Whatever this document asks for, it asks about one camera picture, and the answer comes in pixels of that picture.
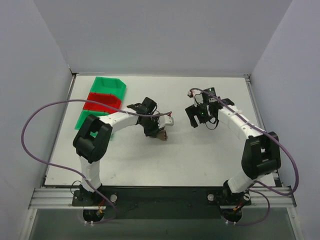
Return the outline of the green plastic bin far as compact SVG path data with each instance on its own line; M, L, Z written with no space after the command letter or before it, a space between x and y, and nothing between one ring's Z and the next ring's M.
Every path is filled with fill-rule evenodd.
M118 78L97 76L91 86L90 92L114 95L123 100L126 92L126 84Z

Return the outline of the aluminium front frame rail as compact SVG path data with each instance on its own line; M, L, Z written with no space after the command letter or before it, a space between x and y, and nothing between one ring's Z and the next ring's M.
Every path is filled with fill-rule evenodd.
M248 193L239 193L231 198L223 196L220 187L111 187L104 186L102 194L113 205L138 205L139 203L185 203L188 206L218 204L222 208L232 208L239 204L249 207L264 208L267 203L272 208L294 208L296 201L293 195L281 196L264 188L254 187ZM107 206L101 196L87 198L80 195L78 189L38 188L34 190L29 204L30 209L97 209Z

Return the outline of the red plastic bin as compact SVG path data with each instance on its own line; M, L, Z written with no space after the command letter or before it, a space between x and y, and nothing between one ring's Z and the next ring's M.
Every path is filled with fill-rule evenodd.
M87 100L95 101L104 105L108 105L112 108L119 109L121 107L122 101L112 94L105 94L105 93L97 93L97 92L90 92L88 94ZM102 106L97 103L86 102L83 106L83 110L86 111L94 111L94 112L103 112L113 114L116 111L111 109L107 106Z

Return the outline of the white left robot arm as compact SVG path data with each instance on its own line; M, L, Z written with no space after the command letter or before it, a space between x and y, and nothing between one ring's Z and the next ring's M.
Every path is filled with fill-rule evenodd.
M102 186L100 160L106 154L112 134L126 127L140 125L146 137L156 138L159 133L167 139L165 126L171 124L168 115L155 114L157 103L145 97L142 103L130 104L125 109L97 117L88 115L74 140L73 147L81 163L83 177L79 186L80 195L91 206L100 203Z

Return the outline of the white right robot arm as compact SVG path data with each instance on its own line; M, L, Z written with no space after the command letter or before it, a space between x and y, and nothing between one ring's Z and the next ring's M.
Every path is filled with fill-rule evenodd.
M189 93L194 103L185 109L193 128L208 122L226 125L235 135L245 141L240 171L223 184L221 197L233 204L255 181L281 167L280 147L261 133L261 128L249 126L249 120L239 113L228 98L217 101L204 93Z

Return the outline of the green plastic bin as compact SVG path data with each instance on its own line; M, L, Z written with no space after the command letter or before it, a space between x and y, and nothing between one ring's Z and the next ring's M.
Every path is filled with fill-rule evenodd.
M126 84L118 78L97 76L91 86L90 92L114 95L123 100L126 92Z
M72 141L74 141L76 139L76 136L78 134L78 131L80 130L80 128L82 127L83 123L85 122L86 118L89 116L89 115L93 115L97 118L101 118L101 117L104 117L104 116L108 116L109 113L107 112L100 112L100 111L92 111L92 110L82 110L80 115L79 115L79 118L77 120L77 123L75 124L75 127L74 129L77 130L77 133L75 134L74 138ZM95 138L97 136L98 132L90 132L90 135ZM112 133L111 136L110 136L110 140L113 140L114 138L114 134Z

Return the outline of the green plastic bin near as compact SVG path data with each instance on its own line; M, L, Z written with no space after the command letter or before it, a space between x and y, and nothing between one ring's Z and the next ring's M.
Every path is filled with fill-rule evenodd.
M83 123L85 122L86 118L89 116L89 115L93 115L97 118L101 118L101 117L104 117L104 116L108 116L109 113L107 112L100 112L100 111L92 111L92 110L82 110L80 115L79 115L79 118L77 120L77 123L75 124L75 127L74 129L77 130L77 133L75 134L74 138L72 141L74 141L76 139L76 136L78 134L78 131L80 130L80 128L82 127ZM90 132L90 135L95 138L97 136L98 132ZM114 138L114 134L112 133L111 136L110 136L110 140L113 140Z

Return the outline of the tan sock with striped cuff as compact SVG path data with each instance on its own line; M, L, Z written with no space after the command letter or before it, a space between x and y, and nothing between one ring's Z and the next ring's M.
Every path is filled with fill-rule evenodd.
M161 140L161 141L167 141L168 140L168 135L167 135L167 131L165 129L160 130L157 134L156 134L156 138Z

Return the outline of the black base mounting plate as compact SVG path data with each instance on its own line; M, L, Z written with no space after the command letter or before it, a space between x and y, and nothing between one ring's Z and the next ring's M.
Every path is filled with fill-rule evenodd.
M212 220L226 217L238 222L242 208L251 205L249 192L229 193L224 187L115 187L97 193L73 193L73 207L82 207L87 222L103 220Z

